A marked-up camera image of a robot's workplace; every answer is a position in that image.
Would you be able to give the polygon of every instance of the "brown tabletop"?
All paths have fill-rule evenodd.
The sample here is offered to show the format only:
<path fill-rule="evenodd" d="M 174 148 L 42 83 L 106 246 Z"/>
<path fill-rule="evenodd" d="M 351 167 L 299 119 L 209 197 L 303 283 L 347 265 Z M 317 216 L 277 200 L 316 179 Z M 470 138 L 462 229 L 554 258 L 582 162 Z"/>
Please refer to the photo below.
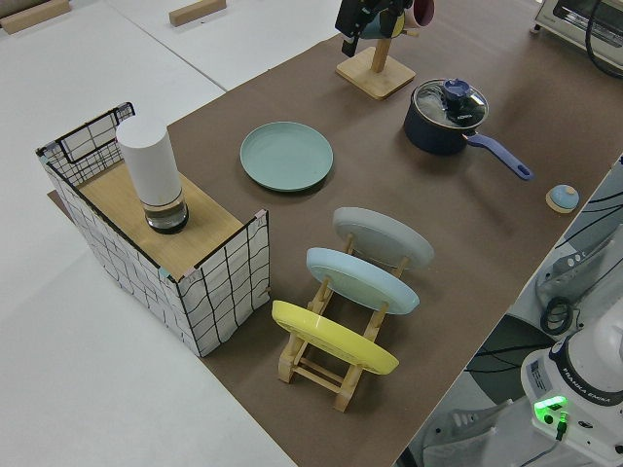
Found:
<path fill-rule="evenodd" d="M 403 275 L 421 305 L 389 316 L 377 340 L 400 365 L 385 377 L 364 375 L 346 413 L 310 381 L 277 379 L 287 334 L 269 305 L 203 359 L 299 465 L 390 465 L 569 224 L 545 194 L 567 183 L 586 199 L 622 152 L 621 83 L 580 49 L 531 35 L 537 8 L 532 0 L 440 0 L 420 38 L 393 41 L 389 54 L 417 75 L 385 101 L 336 74 L 345 57 L 335 37 L 169 128 L 180 171 L 199 187 L 242 221 L 269 210 L 274 299 L 305 306 L 312 298 L 318 284 L 306 251 L 342 246 L 331 225 L 341 206 L 402 221 L 435 249 L 429 267 Z M 361 41 L 359 49 L 372 45 Z M 488 98 L 491 112 L 479 130 L 527 164 L 533 181 L 519 180 L 484 150 L 437 157 L 409 142 L 402 125 L 414 87 L 455 77 Z M 312 126 L 331 143 L 334 165 L 319 186 L 272 192 L 242 169 L 246 134 L 276 121 Z M 369 317 L 339 297 L 327 315 L 361 330 Z"/>

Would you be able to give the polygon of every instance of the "green led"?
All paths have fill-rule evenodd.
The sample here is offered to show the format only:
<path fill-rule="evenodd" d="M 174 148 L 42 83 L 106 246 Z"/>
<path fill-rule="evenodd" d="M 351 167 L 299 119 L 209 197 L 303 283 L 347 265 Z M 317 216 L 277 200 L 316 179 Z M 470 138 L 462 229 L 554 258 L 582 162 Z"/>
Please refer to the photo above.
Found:
<path fill-rule="evenodd" d="M 567 404 L 567 398 L 564 396 L 554 396 L 544 401 L 538 401 L 534 403 L 534 413 L 542 420 L 547 415 L 549 409 L 557 410 L 560 407 L 564 407 Z"/>

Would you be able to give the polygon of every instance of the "saucepan handle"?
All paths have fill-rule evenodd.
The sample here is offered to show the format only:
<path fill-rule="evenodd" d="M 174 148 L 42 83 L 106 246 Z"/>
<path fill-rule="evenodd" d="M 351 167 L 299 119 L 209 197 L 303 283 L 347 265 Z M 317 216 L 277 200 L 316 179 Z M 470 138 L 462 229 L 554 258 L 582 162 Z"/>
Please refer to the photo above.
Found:
<path fill-rule="evenodd" d="M 467 140 L 468 145 L 475 146 L 477 148 L 485 148 L 496 156 L 504 165 L 510 168 L 515 175 L 522 180 L 532 180 L 534 177 L 532 171 L 523 162 L 510 154 L 506 148 L 504 148 L 493 138 L 479 133 L 465 134 L 464 137 Z"/>

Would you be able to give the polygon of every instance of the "toaster oven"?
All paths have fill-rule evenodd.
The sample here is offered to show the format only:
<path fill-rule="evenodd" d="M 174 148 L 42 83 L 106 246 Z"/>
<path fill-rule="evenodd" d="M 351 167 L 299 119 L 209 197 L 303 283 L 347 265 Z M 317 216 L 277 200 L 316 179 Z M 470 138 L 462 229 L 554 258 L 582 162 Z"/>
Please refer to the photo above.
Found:
<path fill-rule="evenodd" d="M 543 0 L 535 22 L 585 47 L 586 28 L 598 0 Z M 603 0 L 591 28 L 591 49 L 598 58 L 623 69 L 623 0 Z"/>

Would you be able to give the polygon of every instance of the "pot lid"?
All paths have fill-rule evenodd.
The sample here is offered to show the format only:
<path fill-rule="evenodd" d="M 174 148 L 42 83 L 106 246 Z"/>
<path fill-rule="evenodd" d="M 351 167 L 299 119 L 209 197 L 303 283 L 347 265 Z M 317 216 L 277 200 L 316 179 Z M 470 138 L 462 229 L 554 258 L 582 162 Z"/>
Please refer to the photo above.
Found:
<path fill-rule="evenodd" d="M 489 113 L 485 96 L 459 79 L 427 81 L 416 88 L 412 98 L 423 117 L 446 128 L 474 128 Z"/>

